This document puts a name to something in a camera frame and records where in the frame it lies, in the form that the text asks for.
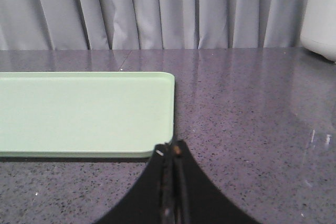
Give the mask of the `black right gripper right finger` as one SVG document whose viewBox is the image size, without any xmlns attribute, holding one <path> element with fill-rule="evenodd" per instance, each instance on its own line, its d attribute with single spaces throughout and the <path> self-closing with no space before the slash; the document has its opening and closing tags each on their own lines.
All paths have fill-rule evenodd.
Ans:
<svg viewBox="0 0 336 224">
<path fill-rule="evenodd" d="M 211 182 L 184 141 L 172 142 L 177 223 L 257 223 Z"/>
</svg>

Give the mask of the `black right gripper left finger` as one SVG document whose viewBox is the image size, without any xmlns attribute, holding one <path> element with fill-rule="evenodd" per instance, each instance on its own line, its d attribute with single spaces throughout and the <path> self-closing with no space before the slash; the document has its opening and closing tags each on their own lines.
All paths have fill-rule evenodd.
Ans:
<svg viewBox="0 0 336 224">
<path fill-rule="evenodd" d="M 173 158 L 170 145 L 159 144 L 129 192 L 96 223 L 173 222 Z"/>
</svg>

